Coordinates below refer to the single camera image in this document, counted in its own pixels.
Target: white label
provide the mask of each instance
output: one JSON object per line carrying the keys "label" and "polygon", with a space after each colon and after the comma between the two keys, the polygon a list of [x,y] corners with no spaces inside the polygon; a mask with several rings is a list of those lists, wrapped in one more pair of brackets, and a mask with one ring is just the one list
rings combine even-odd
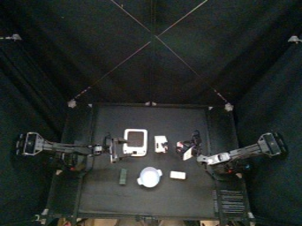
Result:
{"label": "white label", "polygon": [[184,152],[183,160],[185,161],[192,157],[192,147]]}

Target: black table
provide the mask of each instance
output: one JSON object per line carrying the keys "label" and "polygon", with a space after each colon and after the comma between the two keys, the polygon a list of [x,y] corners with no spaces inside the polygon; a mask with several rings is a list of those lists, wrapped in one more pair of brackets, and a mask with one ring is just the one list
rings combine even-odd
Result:
{"label": "black table", "polygon": [[[144,219],[247,219],[248,204],[244,181],[218,181],[204,166],[191,158],[181,161],[176,142],[190,140],[199,130],[203,154],[236,148],[231,112],[223,107],[165,105],[93,104],[71,109],[65,122],[64,143],[100,143],[107,132],[123,137],[125,129],[147,129],[147,155],[129,157],[112,164],[109,156],[95,158],[93,169],[83,175],[64,172],[55,175],[47,203],[47,221],[56,217]],[[155,153],[155,136],[165,135],[168,151]],[[153,188],[137,185],[144,167],[161,169],[163,176]],[[119,184],[120,169],[127,169],[125,185]],[[169,178],[169,171],[185,172],[185,180]],[[242,212],[228,213],[224,197],[242,196]]]}

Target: white cup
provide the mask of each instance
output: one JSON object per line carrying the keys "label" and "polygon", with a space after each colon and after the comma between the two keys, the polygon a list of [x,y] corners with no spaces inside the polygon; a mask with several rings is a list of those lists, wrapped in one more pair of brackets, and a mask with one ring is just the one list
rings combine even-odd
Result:
{"label": "white cup", "polygon": [[160,169],[155,169],[153,167],[145,167],[140,172],[136,182],[144,187],[155,187],[161,175],[163,172]]}

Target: black curtain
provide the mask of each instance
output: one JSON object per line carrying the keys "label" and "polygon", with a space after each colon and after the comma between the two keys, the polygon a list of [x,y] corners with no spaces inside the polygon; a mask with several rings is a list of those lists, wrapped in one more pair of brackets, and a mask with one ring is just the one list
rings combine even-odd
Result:
{"label": "black curtain", "polygon": [[292,44],[236,105],[238,137],[254,144],[264,132],[279,132],[287,158],[254,159],[247,188],[254,214],[283,225],[302,225],[302,45]]}
{"label": "black curtain", "polygon": [[[0,36],[13,32],[0,23]],[[0,224],[33,225],[47,201],[52,173],[44,160],[17,158],[14,142],[22,132],[59,141],[65,100],[41,72],[21,42],[0,40]]]}

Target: small green object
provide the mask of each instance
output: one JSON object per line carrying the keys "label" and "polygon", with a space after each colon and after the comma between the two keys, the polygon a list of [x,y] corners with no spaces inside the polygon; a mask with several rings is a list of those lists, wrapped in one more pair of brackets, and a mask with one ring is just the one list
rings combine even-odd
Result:
{"label": "small green object", "polygon": [[127,169],[120,169],[119,184],[125,185]]}

